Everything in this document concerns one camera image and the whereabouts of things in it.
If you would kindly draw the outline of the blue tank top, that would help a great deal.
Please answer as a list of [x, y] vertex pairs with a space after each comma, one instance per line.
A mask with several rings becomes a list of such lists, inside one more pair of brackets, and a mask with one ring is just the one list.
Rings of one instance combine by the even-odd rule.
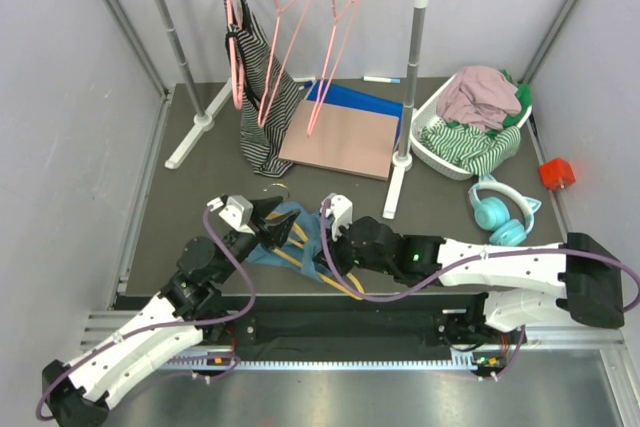
[[320, 215], [309, 213], [301, 204], [287, 201], [274, 212], [299, 210], [287, 242], [279, 249], [268, 250], [258, 245], [246, 259], [250, 264], [289, 268], [317, 282], [334, 280], [330, 269], [315, 257], [322, 253]]

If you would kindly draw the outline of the yellow clothes hanger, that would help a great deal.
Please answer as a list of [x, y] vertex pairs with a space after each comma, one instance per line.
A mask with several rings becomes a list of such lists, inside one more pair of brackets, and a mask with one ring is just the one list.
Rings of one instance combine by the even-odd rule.
[[344, 278], [349, 283], [349, 287], [354, 289], [357, 294], [345, 288], [335, 279], [327, 267], [323, 267], [319, 261], [315, 260], [315, 256], [321, 253], [319, 217], [316, 214], [308, 213], [299, 203], [290, 201], [290, 190], [283, 183], [271, 183], [263, 189], [263, 192], [266, 193], [276, 188], [284, 190], [285, 200], [268, 218], [272, 219], [278, 214], [287, 213], [296, 208], [299, 208], [301, 213], [288, 234], [284, 246], [272, 251], [262, 249], [258, 252], [260, 258], [254, 262], [292, 268], [297, 273], [322, 282], [352, 299], [362, 301], [361, 294], [365, 293], [365, 289], [354, 274], [344, 274]]

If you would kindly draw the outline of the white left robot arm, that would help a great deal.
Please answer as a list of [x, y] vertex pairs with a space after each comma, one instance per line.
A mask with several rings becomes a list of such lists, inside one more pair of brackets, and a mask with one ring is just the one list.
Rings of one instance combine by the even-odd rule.
[[280, 196], [223, 195], [203, 213], [206, 235], [187, 242], [169, 281], [127, 323], [71, 361], [42, 371], [36, 417], [60, 426], [100, 426], [140, 382], [181, 352], [216, 343], [248, 314], [256, 289], [243, 267], [258, 247], [285, 245], [300, 212]]

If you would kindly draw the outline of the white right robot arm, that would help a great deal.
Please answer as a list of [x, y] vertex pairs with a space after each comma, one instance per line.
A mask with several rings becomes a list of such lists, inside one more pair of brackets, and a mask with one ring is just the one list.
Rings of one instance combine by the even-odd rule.
[[545, 246], [500, 247], [400, 235], [363, 217], [348, 227], [325, 228], [321, 245], [332, 272], [383, 273], [408, 294], [430, 285], [483, 288], [466, 319], [469, 335], [481, 343], [554, 320], [601, 329], [624, 325], [621, 265], [584, 233], [571, 232], [565, 241]]

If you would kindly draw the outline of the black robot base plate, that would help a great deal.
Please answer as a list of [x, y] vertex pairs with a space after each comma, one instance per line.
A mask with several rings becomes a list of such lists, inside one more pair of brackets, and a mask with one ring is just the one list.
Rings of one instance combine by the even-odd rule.
[[519, 334], [485, 326], [482, 299], [425, 294], [372, 303], [339, 294], [260, 295], [249, 313], [206, 340], [245, 362], [445, 360], [453, 346], [502, 354]]

